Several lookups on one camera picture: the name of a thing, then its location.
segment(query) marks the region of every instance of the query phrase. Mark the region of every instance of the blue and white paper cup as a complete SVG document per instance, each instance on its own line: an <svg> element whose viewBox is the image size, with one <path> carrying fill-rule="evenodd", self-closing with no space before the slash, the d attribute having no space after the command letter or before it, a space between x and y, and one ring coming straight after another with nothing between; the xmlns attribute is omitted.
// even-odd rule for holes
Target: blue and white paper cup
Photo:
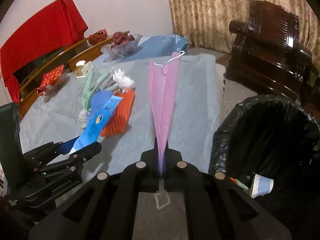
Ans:
<svg viewBox="0 0 320 240"><path fill-rule="evenodd" d="M273 188L273 179L263 177L259 174L255 174L253 182L250 188L250 196L255 198L257 196L263 196L271 192Z"/></svg>

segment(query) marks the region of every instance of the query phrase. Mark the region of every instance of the chair backrest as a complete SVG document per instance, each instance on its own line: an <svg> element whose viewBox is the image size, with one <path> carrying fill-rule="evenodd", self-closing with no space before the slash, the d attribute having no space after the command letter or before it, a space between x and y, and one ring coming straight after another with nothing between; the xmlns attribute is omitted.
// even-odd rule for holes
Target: chair backrest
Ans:
<svg viewBox="0 0 320 240"><path fill-rule="evenodd" d="M285 51L299 42L299 17L282 6L250 0L249 24L255 38Z"/></svg>

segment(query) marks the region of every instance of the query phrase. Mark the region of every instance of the pink mesh fabric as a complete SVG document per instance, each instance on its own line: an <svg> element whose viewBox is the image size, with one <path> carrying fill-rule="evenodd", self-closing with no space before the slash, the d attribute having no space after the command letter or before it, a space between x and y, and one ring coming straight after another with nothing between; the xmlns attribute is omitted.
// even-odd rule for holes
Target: pink mesh fabric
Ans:
<svg viewBox="0 0 320 240"><path fill-rule="evenodd" d="M178 55L178 52L174 52L171 58ZM163 67L149 61L148 90L156 127L160 174L163 174L163 156L172 119L179 69L180 58L171 61Z"/></svg>

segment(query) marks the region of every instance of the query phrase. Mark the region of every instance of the trash can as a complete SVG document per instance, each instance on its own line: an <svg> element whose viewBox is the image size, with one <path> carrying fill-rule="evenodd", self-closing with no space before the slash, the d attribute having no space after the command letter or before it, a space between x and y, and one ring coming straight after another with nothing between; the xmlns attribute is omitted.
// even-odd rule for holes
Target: trash can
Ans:
<svg viewBox="0 0 320 240"><path fill-rule="evenodd" d="M320 125L287 98L258 95L237 104L213 136L209 173L249 188L254 174L274 180L255 200L292 239L320 238Z"/></svg>

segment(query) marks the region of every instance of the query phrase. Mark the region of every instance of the red cloth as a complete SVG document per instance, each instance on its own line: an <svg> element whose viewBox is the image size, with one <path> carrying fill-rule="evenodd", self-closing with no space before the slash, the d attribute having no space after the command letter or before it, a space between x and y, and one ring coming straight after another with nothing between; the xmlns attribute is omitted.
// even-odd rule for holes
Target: red cloth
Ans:
<svg viewBox="0 0 320 240"><path fill-rule="evenodd" d="M12 101L20 102L14 72L48 52L78 42L87 29L73 0L56 0L21 25L0 52L1 73Z"/></svg>

